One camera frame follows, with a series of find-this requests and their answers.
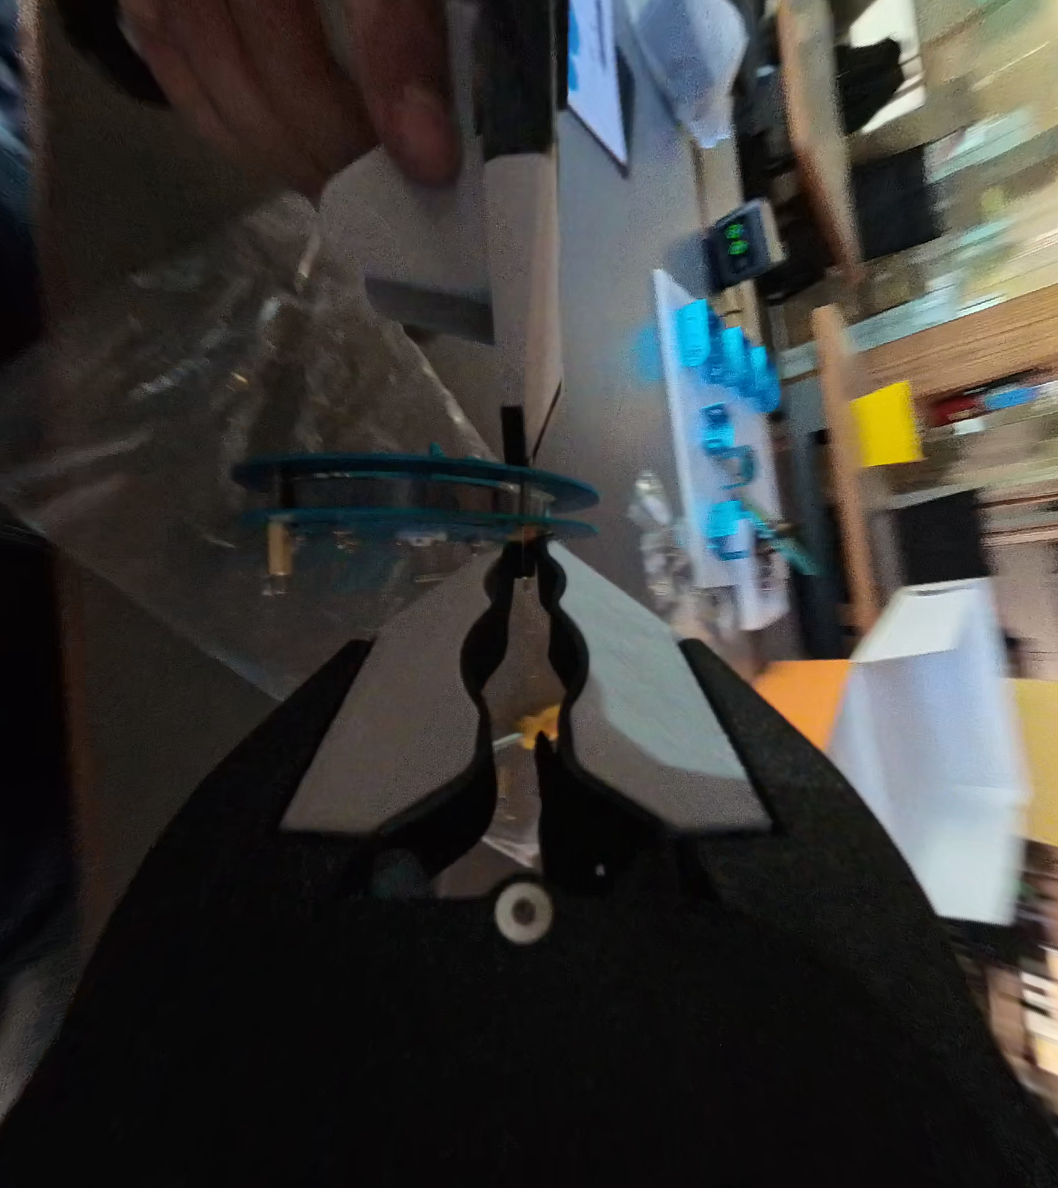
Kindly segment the white tray with blue parts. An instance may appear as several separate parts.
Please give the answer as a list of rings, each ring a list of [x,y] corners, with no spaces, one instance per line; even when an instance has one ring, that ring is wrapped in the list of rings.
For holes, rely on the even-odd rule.
[[[789,613],[789,565],[758,550],[758,525],[783,520],[768,415],[731,387],[705,380],[703,365],[681,360],[679,316],[695,307],[708,313],[669,272],[652,272],[659,365],[670,416],[678,469],[678,504],[686,523],[693,586],[732,590],[738,631],[758,633]],[[724,404],[735,447],[750,450],[754,477],[738,484],[738,460],[716,458],[703,446],[705,408]]]

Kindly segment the white crumpled plastic bag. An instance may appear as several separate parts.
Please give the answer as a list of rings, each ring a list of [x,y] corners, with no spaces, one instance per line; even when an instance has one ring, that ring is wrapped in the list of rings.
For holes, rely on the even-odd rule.
[[[735,134],[732,90],[750,31],[737,2],[626,2],[640,53],[700,150]]]

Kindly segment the large clear plastic bag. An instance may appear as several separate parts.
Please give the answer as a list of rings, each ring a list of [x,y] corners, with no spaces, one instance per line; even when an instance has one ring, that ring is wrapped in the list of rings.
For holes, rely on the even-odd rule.
[[[271,589],[235,468],[432,447],[495,460],[301,201],[131,275],[0,373],[0,504],[276,701],[467,547],[307,539]]]

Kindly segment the black device green display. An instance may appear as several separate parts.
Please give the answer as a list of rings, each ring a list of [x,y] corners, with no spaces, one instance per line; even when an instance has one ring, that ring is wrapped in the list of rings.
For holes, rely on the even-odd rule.
[[[703,236],[712,290],[737,288],[771,274],[788,261],[773,207],[751,198],[718,218]]]

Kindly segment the pile of small screw bags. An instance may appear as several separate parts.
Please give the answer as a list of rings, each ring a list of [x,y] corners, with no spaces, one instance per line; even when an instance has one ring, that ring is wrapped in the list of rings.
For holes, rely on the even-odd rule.
[[[652,469],[632,480],[626,518],[638,534],[648,604],[678,635],[695,635],[705,606],[693,579],[686,520]]]

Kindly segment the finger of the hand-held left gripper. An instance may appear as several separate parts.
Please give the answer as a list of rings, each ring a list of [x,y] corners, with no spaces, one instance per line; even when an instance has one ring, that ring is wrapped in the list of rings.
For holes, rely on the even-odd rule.
[[[489,161],[489,282],[503,406],[526,418],[535,458],[563,393],[563,231],[557,155]]]

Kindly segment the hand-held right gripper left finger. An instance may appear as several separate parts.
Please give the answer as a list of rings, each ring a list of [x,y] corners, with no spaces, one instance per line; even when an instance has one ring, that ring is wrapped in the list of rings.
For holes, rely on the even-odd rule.
[[[291,835],[410,852],[429,877],[497,809],[483,688],[507,653],[516,548],[480,553],[372,639],[281,819]]]

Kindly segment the brass standoff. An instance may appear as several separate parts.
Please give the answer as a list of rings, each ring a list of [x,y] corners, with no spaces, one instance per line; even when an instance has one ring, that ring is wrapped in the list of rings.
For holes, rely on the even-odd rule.
[[[264,553],[268,553],[268,583],[264,593],[269,598],[282,598],[290,593],[295,572],[301,538],[295,528],[284,518],[271,518],[264,528]]]

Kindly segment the white instruction sheet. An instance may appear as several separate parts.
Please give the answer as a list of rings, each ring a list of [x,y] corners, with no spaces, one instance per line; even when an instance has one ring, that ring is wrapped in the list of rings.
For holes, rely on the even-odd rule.
[[[615,2],[566,2],[566,110],[626,177],[628,124],[615,42]]]

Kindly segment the yellow box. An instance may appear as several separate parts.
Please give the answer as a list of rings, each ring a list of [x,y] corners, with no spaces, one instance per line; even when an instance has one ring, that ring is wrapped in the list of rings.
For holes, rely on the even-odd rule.
[[[895,381],[851,398],[850,415],[864,469],[924,460],[924,439],[911,381]]]

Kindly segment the yellow-handled screwdriver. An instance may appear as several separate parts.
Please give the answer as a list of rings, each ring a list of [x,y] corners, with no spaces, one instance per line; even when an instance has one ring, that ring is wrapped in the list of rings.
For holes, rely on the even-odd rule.
[[[561,711],[563,711],[563,705],[553,704],[519,719],[509,733],[503,733],[500,738],[495,740],[495,749],[506,752],[511,748],[521,748],[521,749],[534,752],[539,744],[539,738],[546,738],[553,744],[557,740]]]

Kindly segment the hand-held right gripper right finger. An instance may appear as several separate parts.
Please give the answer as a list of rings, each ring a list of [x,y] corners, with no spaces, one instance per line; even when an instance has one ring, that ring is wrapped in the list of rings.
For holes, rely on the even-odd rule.
[[[539,759],[546,881],[600,895],[647,852],[764,837],[773,818],[670,625],[561,543],[539,547],[563,685]]]

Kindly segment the person's left hand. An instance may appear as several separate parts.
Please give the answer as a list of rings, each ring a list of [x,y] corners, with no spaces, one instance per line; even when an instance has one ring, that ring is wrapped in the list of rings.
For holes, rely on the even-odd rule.
[[[416,186],[461,172],[444,2],[119,2],[122,31],[171,109],[305,198],[383,148]]]

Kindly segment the blue round metal turntable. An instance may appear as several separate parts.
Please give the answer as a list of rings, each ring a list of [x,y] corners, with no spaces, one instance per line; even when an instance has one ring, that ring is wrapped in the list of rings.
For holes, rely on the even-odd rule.
[[[230,479],[247,499],[247,525],[264,534],[271,518],[284,518],[301,543],[329,539],[349,550],[372,543],[485,548],[597,536],[592,512],[600,494],[589,482],[527,463],[451,457],[438,446],[422,453],[260,453],[235,463]]]

